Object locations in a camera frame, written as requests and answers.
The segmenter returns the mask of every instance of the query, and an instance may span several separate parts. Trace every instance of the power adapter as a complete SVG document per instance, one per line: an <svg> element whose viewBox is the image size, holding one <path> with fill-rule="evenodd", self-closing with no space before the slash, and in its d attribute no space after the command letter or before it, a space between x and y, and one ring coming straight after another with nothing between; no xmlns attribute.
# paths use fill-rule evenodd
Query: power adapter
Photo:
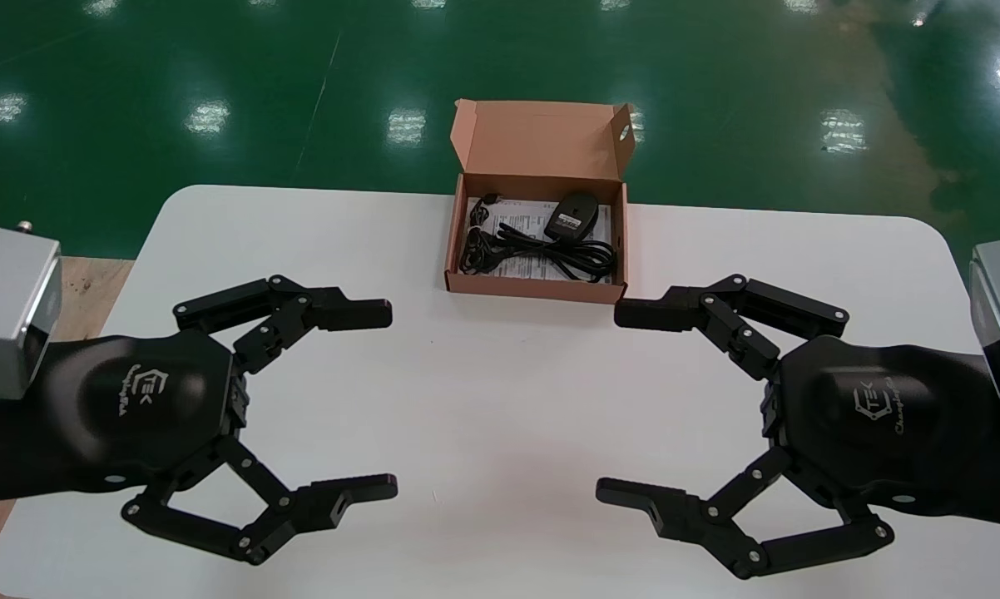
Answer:
<svg viewBox="0 0 1000 599"><path fill-rule="evenodd" d="M600 202L591 193L575 192L563 198L552 212L545 235L560 243L575 243L585 239L596 226Z"/></svg>

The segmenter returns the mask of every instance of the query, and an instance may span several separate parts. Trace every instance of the white table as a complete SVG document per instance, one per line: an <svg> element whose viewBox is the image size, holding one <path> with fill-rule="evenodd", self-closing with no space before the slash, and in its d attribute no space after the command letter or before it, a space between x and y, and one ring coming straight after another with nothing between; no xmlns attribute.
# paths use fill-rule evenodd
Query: white table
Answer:
<svg viewBox="0 0 1000 599"><path fill-rule="evenodd" d="M386 330L312 333L255 378L242 440L290 486L396 473L396 500L355 505L263 567L159 541L120 519L134 490L17 502L0 591L32 599L280 597L1000 596L1000 527L878 508L897 542L748 582L599 477L723 485L766 449L762 384L700 334L617 329L611 308L451 295L452 198L195 186L159 215L105 334L165 336L180 300L280 273L386 297ZM915 220L631 205L630 296L740 272L837 304L854 344L976 352L943 239ZM795 339L776 331L782 349ZM241 330L226 331L230 342ZM223 469L176 506L237 523L260 501ZM788 482L740 515L759 539L834 526Z"/></svg>

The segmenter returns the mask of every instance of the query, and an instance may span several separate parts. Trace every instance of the black cable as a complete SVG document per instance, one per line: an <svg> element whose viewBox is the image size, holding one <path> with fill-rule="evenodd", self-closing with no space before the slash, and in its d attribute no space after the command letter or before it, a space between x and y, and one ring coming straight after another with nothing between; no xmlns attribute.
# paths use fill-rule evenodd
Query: black cable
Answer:
<svg viewBox="0 0 1000 599"><path fill-rule="evenodd" d="M599 283L603 277L614 272L615 250L602 241L542 241L504 223L500 224L496 235L483 231L482 224L489 217L485 206L496 204L497 198L496 194L482 196L470 211L467 242L459 261L459 269L463 273L477 275L493 272L501 262L516 255L542 255L570 280ZM580 270L588 278L577 276L572 269Z"/></svg>

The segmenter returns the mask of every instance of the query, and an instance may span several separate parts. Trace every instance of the black power adapter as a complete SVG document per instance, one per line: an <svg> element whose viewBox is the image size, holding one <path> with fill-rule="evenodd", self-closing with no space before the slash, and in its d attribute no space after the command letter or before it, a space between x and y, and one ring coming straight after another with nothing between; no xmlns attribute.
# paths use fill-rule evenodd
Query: black power adapter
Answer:
<svg viewBox="0 0 1000 599"><path fill-rule="evenodd" d="M585 280L574 270L587 274L588 283L599 283L614 272L614 247L602 241L584 241L600 215L600 202L593 194L575 192L560 201L545 226L545 235L554 240L551 242L532 238L504 223L497 227L496 235L483 231L482 224L489 217L486 205L496 204L497 200L497 194L486 194L470 211L467 243L459 261L463 273L492 272L507 258L533 254L548 258L570 280Z"/></svg>
<svg viewBox="0 0 1000 599"><path fill-rule="evenodd" d="M600 215L600 202L595 195L575 192L563 198L552 212L545 227L545 235L561 243L573 243L585 239L588 231L596 226Z"/></svg>

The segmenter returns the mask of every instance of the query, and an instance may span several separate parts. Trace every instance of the box lid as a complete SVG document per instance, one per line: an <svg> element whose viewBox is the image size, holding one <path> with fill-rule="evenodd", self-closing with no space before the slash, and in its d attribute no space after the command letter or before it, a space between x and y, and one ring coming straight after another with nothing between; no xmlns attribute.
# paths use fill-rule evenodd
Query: box lid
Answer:
<svg viewBox="0 0 1000 599"><path fill-rule="evenodd" d="M621 181L636 140L629 105L455 102L452 147L465 173Z"/></svg>

